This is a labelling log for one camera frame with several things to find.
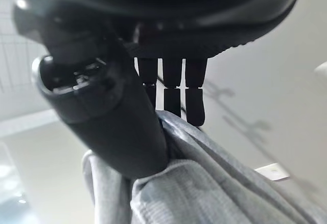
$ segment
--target wrinkled fabric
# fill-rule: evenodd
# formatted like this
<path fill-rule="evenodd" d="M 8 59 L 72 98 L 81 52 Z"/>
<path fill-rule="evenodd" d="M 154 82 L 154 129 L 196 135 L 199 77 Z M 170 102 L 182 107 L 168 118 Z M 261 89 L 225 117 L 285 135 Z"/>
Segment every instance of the wrinkled fabric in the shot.
<path fill-rule="evenodd" d="M 95 224 L 327 224 L 319 207 L 283 192 L 181 118 L 157 113 L 172 155 L 164 171 L 130 182 L 85 155 Z"/>

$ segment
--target gray cloth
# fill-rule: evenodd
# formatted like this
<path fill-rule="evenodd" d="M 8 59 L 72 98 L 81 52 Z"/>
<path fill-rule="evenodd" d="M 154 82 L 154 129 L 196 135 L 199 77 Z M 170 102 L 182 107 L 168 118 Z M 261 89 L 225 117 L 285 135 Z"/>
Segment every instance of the gray cloth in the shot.
<path fill-rule="evenodd" d="M 157 113 L 175 154 L 164 171 L 130 182 L 92 152 L 84 157 L 95 224 L 327 223 L 319 207 L 283 192 L 179 117 Z"/>

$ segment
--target black cylindrical handle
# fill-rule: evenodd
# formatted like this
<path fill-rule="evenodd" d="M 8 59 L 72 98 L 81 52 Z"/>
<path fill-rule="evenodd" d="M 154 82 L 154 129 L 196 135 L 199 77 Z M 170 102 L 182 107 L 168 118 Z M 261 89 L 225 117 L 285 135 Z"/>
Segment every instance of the black cylindrical handle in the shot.
<path fill-rule="evenodd" d="M 166 141 L 131 58 L 117 42 L 103 60 L 68 71 L 34 61 L 42 95 L 75 134 L 112 168 L 137 179 L 165 169 Z"/>

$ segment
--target black plastic part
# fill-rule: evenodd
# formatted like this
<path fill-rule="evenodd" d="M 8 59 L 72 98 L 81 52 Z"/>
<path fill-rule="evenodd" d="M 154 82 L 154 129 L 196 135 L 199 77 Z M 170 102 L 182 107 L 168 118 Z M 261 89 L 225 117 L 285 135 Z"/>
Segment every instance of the black plastic part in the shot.
<path fill-rule="evenodd" d="M 203 90 L 190 88 L 185 90 L 186 118 L 196 127 L 202 126 L 205 121 Z"/>
<path fill-rule="evenodd" d="M 60 72 L 47 63 L 50 57 L 33 63 L 34 79 L 61 119 L 108 165 L 131 179 L 147 177 L 167 166 L 165 137 L 133 60 L 116 40 L 106 44 L 104 72 L 85 82 L 71 84 L 65 73 L 66 84 L 56 83 Z"/>
<path fill-rule="evenodd" d="M 148 97 L 150 99 L 150 102 L 155 108 L 156 106 L 156 99 L 157 99 L 157 86 L 156 85 L 144 85 L 145 91 L 148 94 Z"/>
<path fill-rule="evenodd" d="M 73 29 L 110 22 L 131 56 L 210 58 L 275 28 L 296 0 L 25 0 L 27 11 Z M 30 38 L 30 21 L 19 32 Z"/>
<path fill-rule="evenodd" d="M 157 83 L 158 59 L 138 58 L 138 72 L 144 84 Z"/>
<path fill-rule="evenodd" d="M 164 96 L 164 109 L 180 117 L 180 89 L 165 89 Z"/>
<path fill-rule="evenodd" d="M 190 88 L 199 88 L 203 86 L 207 59 L 186 59 L 185 65 L 185 85 Z"/>
<path fill-rule="evenodd" d="M 163 83 L 167 88 L 180 86 L 182 78 L 182 59 L 164 58 L 162 60 Z"/>

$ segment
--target white wall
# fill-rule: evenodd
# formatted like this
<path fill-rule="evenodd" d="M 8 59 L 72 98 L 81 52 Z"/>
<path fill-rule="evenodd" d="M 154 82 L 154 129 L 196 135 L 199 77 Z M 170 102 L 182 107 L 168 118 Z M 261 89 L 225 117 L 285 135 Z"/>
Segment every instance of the white wall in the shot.
<path fill-rule="evenodd" d="M 33 211 L 44 224 L 90 224 L 94 207 L 84 185 L 86 148 L 59 122 L 3 138 Z"/>
<path fill-rule="evenodd" d="M 210 59 L 203 128 L 252 168 L 282 163 L 327 207 L 327 88 L 314 75 L 326 61 L 325 4 L 299 0 L 268 35 Z"/>

